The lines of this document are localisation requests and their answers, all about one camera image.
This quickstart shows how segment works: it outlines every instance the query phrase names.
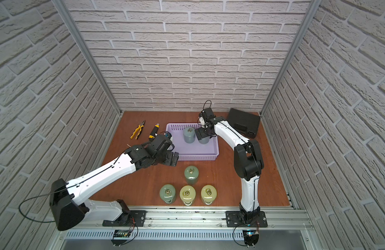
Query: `metal grill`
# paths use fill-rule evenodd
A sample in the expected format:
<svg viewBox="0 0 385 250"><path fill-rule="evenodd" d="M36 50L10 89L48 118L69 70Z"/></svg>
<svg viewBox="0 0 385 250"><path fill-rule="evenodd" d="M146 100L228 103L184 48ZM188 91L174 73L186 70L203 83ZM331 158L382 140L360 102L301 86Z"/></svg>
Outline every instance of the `metal grill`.
<svg viewBox="0 0 385 250"><path fill-rule="evenodd" d="M70 229L66 234L68 240L111 240L114 229Z"/></svg>
<svg viewBox="0 0 385 250"><path fill-rule="evenodd" d="M66 239L112 239L115 229L70 229ZM137 231L130 235L134 238ZM235 230L235 240L244 240L242 230ZM233 240L233 230L169 230L140 229L135 240Z"/></svg>

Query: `yellow jar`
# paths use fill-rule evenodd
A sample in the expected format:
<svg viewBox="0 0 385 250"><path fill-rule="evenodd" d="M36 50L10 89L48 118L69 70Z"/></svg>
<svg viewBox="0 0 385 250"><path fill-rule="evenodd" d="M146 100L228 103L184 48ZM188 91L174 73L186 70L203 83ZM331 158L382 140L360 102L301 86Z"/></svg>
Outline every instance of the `yellow jar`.
<svg viewBox="0 0 385 250"><path fill-rule="evenodd" d="M195 200L196 192L191 186L184 186L180 190L180 198L186 206L191 206Z"/></svg>
<svg viewBox="0 0 385 250"><path fill-rule="evenodd" d="M201 189L201 199L205 205L210 205L217 197L217 191L214 186L206 185Z"/></svg>

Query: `wooden table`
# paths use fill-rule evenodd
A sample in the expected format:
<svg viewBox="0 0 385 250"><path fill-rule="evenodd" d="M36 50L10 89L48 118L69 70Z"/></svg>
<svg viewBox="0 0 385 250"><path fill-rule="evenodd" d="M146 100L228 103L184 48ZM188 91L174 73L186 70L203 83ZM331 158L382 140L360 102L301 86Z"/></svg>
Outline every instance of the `wooden table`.
<svg viewBox="0 0 385 250"><path fill-rule="evenodd" d="M216 116L227 117L226 112L215 112ZM148 136L156 123L160 124L159 132L165 131L167 123L195 123L198 112L125 112L115 132L102 164L106 164L119 156L127 144L135 145L148 141ZM145 120L144 130L138 140L130 139L135 128ZM260 124L258 140L264 169L259 180L260 206L289 206L283 183L275 165L262 123ZM213 185L218 197L212 206L238 206L241 200L241 179L234 170L234 149L221 138L219 141L219 156L215 161L179 161L176 167L156 165L143 168L135 173L124 176L95 193L91 199L114 201L122 199L130 206L165 206L159 197L159 190L165 184L172 184L176 192L187 185L184 170L190 165L199 169L198 182L193 186L197 192L193 206L204 206L200 199L200 191L204 185ZM172 206L183 206L177 197Z"/></svg>

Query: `yellow utility knife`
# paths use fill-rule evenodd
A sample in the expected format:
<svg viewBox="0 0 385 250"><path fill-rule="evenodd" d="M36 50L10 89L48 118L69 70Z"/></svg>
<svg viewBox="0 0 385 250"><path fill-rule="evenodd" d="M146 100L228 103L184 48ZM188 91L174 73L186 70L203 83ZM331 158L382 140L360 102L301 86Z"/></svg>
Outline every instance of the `yellow utility knife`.
<svg viewBox="0 0 385 250"><path fill-rule="evenodd" d="M155 139L155 136L158 135L158 129L159 129L159 123L157 123L152 130L151 134L148 137L148 140L153 141Z"/></svg>

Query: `mounting plate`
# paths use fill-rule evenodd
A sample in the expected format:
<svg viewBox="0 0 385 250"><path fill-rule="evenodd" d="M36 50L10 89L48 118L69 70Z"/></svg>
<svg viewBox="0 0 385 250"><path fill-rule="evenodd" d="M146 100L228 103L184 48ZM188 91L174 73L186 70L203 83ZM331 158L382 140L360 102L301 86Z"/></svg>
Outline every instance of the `mounting plate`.
<svg viewBox="0 0 385 250"><path fill-rule="evenodd" d="M241 224L240 218L238 217L238 213L239 213L238 211L226 211L227 227L234 228L234 227ZM259 216L254 218L252 220L252 223L249 226L247 226L247 225L244 225L244 226L255 228L256 227L256 220L258 221L260 228L262 228L262 227L266 228L268 226L267 220L266 220L266 215L265 215L265 212L263 212L263 211L259 212Z"/></svg>
<svg viewBox="0 0 385 250"><path fill-rule="evenodd" d="M131 210L130 211L130 216L134 218L136 225L139 227L144 226L144 221L145 221L145 215L146 211L145 210ZM128 226L130 227L132 225L131 222L125 223L125 221L120 220L120 221L110 221L110 220L104 220L102 223L102 226Z"/></svg>

